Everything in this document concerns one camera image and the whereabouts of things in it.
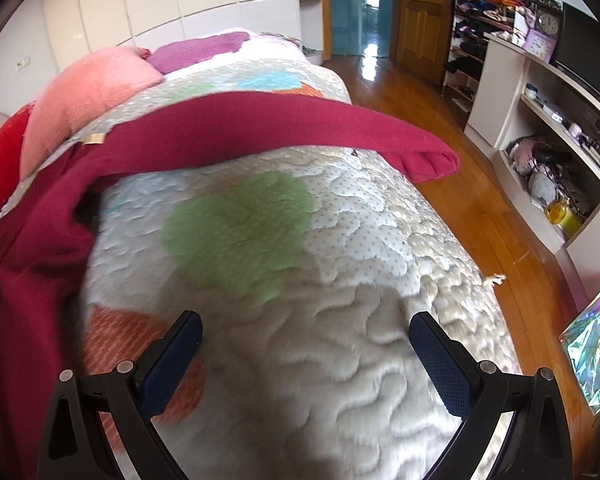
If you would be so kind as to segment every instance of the television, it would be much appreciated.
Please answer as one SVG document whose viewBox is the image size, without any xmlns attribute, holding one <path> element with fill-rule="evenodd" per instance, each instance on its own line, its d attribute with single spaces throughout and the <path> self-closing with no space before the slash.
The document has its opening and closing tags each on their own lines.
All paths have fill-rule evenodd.
<svg viewBox="0 0 600 480">
<path fill-rule="evenodd" d="M 585 83 L 600 101 L 600 24 L 563 4 L 562 29 L 553 63 Z"/>
</svg>

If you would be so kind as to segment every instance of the pillow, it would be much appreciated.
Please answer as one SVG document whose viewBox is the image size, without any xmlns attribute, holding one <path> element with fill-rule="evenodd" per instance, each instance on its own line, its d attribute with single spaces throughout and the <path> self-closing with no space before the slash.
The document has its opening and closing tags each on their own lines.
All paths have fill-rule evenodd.
<svg viewBox="0 0 600 480">
<path fill-rule="evenodd" d="M 211 59 L 216 54 L 238 52 L 249 37 L 248 32 L 239 31 L 209 36 L 208 38 L 176 41 L 160 47 L 147 58 L 147 61 L 156 70 L 168 74 Z"/>
<path fill-rule="evenodd" d="M 33 103 L 24 105 L 0 127 L 0 208 L 18 185 L 22 136 L 32 108 Z"/>
<path fill-rule="evenodd" d="M 24 133 L 20 179 L 62 142 L 107 110 L 162 81 L 145 48 L 112 46 L 91 52 L 63 70 L 42 91 Z"/>
</svg>

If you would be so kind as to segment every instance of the iridescent plastic bag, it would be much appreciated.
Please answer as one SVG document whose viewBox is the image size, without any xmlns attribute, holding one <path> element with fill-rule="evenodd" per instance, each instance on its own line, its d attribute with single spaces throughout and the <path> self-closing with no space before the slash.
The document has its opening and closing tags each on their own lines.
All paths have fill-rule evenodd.
<svg viewBox="0 0 600 480">
<path fill-rule="evenodd" d="M 594 414 L 600 411 L 600 293 L 560 334 L 582 393 Z"/>
</svg>

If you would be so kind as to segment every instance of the pink pillow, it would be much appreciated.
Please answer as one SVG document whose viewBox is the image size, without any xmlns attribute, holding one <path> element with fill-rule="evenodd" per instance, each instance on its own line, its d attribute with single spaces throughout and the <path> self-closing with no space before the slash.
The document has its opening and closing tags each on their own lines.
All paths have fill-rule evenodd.
<svg viewBox="0 0 600 480">
<path fill-rule="evenodd" d="M 36 100 L 24 133 L 20 179 L 29 176 L 65 139 L 107 110 L 162 81 L 135 46 L 91 52 L 52 79 Z"/>
</svg>

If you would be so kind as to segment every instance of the jar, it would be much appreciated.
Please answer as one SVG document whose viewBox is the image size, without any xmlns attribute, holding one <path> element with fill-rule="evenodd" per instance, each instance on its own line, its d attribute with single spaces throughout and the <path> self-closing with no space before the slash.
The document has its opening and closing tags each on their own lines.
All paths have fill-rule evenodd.
<svg viewBox="0 0 600 480">
<path fill-rule="evenodd" d="M 531 83 L 527 83 L 525 87 L 525 95 L 532 101 L 535 101 L 536 97 L 538 97 L 538 89 Z"/>
<path fill-rule="evenodd" d="M 571 137 L 577 140 L 582 134 L 582 128 L 576 123 L 571 123 L 571 126 L 569 126 L 569 133 L 571 134 Z"/>
</svg>

